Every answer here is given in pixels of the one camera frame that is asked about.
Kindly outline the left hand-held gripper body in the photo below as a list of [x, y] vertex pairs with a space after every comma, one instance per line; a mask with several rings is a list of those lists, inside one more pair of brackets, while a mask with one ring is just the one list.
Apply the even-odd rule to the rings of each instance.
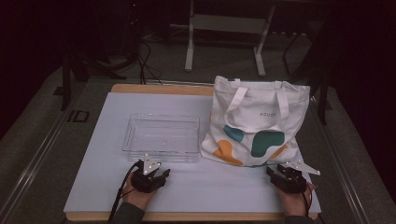
[[150, 193], [164, 186], [166, 180], [158, 180], [156, 177], [161, 163], [155, 161], [148, 154], [143, 160], [139, 160], [134, 164], [133, 177], [131, 179], [132, 186], [141, 192]]

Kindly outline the black metal frame stand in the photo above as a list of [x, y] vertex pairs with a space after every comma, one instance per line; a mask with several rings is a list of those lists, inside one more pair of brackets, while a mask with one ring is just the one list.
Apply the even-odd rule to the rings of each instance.
[[[326, 125], [326, 106], [330, 74], [323, 70], [325, 63], [323, 52], [325, 47], [320, 43], [323, 24], [324, 21], [298, 22], [293, 31], [287, 33], [287, 36], [292, 36], [292, 40], [283, 51], [282, 62], [285, 65], [287, 74], [290, 76], [289, 82], [295, 83], [306, 79], [307, 85], [311, 87], [311, 96], [314, 96], [319, 91], [318, 117], [321, 123]], [[287, 52], [302, 34], [306, 34], [307, 38], [311, 41], [311, 47], [305, 54], [301, 64], [295, 70], [291, 71], [288, 65]]]

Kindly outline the white printed tote bag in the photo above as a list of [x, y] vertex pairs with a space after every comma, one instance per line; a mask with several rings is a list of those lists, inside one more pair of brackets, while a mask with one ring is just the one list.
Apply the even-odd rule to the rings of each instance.
[[308, 86], [217, 76], [202, 156], [235, 166], [293, 161], [309, 98]]

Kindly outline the person's right hand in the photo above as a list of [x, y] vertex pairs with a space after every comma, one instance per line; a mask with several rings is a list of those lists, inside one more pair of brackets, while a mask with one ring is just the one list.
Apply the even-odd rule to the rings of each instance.
[[277, 189], [285, 216], [307, 216], [315, 186], [307, 183], [304, 193], [289, 194]]

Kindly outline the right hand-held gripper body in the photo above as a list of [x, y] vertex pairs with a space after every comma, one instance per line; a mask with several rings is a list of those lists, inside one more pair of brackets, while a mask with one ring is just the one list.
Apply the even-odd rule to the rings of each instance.
[[305, 191], [306, 179], [303, 177], [303, 173], [320, 175], [319, 170], [312, 168], [301, 160], [287, 161], [281, 165], [287, 169], [287, 172], [282, 175], [277, 171], [277, 181], [274, 185], [286, 193], [302, 193]]

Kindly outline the white table mat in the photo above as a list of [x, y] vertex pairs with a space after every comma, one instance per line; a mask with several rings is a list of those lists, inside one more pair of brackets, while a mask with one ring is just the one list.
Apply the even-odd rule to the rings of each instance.
[[[132, 163], [121, 150], [133, 113], [197, 116], [208, 129], [210, 96], [110, 93], [70, 191], [67, 214], [108, 212]], [[279, 213], [282, 207], [265, 170], [236, 167], [200, 157], [197, 162], [163, 162], [170, 175], [152, 199], [152, 213]]]

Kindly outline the person's left hand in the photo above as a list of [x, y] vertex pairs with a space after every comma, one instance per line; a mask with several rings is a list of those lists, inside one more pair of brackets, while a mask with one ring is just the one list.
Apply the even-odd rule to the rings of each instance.
[[122, 200], [133, 204], [141, 210], [146, 210], [156, 191], [146, 193], [136, 190], [130, 183], [127, 183], [122, 191]]

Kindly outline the black tripod stand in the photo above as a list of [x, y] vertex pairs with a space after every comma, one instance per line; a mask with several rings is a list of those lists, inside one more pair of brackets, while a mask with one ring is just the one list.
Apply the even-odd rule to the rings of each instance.
[[78, 80], [87, 81], [88, 73], [84, 68], [84, 63], [92, 65], [94, 68], [98, 69], [103, 74], [114, 78], [114, 79], [124, 79], [124, 77], [119, 76], [109, 69], [105, 68], [103, 65], [99, 64], [97, 61], [90, 59], [87, 55], [81, 52], [70, 51], [63, 55], [63, 75], [62, 75], [62, 97], [63, 104], [61, 107], [62, 111], [65, 111], [71, 102], [71, 73], [74, 73]]

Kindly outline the metal floor rail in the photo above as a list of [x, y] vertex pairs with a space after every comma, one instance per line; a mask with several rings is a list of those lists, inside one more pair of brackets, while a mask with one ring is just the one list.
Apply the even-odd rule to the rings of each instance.
[[332, 166], [334, 171], [337, 174], [337, 177], [340, 181], [341, 188], [346, 197], [347, 203], [350, 207], [350, 210], [353, 214], [355, 221], [358, 224], [370, 224], [370, 221], [365, 213], [364, 208], [362, 207], [361, 200], [355, 190], [353, 183], [347, 173], [346, 167], [341, 161], [340, 155], [338, 153], [336, 144], [332, 141], [332, 135], [326, 125], [324, 125], [321, 121], [321, 118], [318, 115], [318, 100], [315, 97], [311, 98], [312, 108], [310, 109], [311, 114], [317, 120], [318, 127], [323, 135], [327, 149], [330, 153], [330, 159], [332, 162]]
[[51, 125], [46, 137], [41, 142], [40, 147], [25, 166], [16, 185], [13, 187], [11, 193], [5, 200], [4, 205], [0, 208], [0, 224], [8, 224], [12, 219], [24, 195], [34, 181], [35, 176], [43, 163], [43, 160], [50, 152], [60, 130], [66, 121], [66, 118], [71, 114], [75, 101], [81, 95], [85, 89], [85, 86], [85, 83], [78, 83], [77, 86], [72, 89], [73, 93], [71, 98], [66, 103], [65, 109], [61, 110], [57, 115], [56, 120]]

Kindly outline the clear plastic container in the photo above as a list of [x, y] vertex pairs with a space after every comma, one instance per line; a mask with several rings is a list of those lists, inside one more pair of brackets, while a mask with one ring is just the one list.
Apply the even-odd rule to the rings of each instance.
[[161, 162], [197, 162], [200, 119], [195, 116], [130, 116], [121, 149], [129, 161], [146, 155]]

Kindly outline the white metal stand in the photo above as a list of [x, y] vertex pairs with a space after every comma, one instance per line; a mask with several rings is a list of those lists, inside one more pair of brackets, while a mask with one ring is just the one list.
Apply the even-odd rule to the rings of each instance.
[[208, 30], [244, 34], [256, 34], [261, 37], [256, 46], [253, 47], [254, 59], [260, 77], [266, 75], [262, 59], [262, 49], [266, 37], [269, 34], [269, 28], [272, 18], [275, 14], [276, 6], [271, 5], [266, 13], [265, 19], [240, 18], [220, 15], [196, 14], [194, 12], [195, 0], [190, 0], [189, 13], [189, 39], [184, 70], [190, 72], [193, 66], [194, 55], [194, 31]]

